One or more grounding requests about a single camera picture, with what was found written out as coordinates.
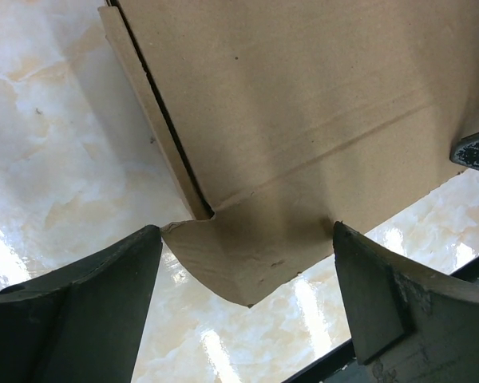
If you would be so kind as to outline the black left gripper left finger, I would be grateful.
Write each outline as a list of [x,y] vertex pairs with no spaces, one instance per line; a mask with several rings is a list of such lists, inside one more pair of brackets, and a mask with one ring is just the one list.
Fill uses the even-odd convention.
[[0,290],[0,382],[130,382],[162,247],[148,225]]

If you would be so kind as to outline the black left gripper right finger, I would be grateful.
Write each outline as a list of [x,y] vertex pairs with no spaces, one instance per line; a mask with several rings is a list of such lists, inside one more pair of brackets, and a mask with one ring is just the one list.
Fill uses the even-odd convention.
[[356,358],[372,382],[479,382],[479,285],[341,222],[333,248]]

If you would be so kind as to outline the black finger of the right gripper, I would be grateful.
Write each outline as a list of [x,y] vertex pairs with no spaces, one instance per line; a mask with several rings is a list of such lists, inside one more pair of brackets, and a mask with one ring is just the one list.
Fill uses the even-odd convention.
[[479,171],[479,132],[460,139],[449,158],[455,164]]

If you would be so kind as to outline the brown cardboard box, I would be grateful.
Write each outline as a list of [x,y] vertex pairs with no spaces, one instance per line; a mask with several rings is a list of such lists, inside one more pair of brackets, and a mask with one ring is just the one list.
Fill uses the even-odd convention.
[[99,14],[191,219],[162,236],[253,306],[458,174],[479,1],[108,1]]

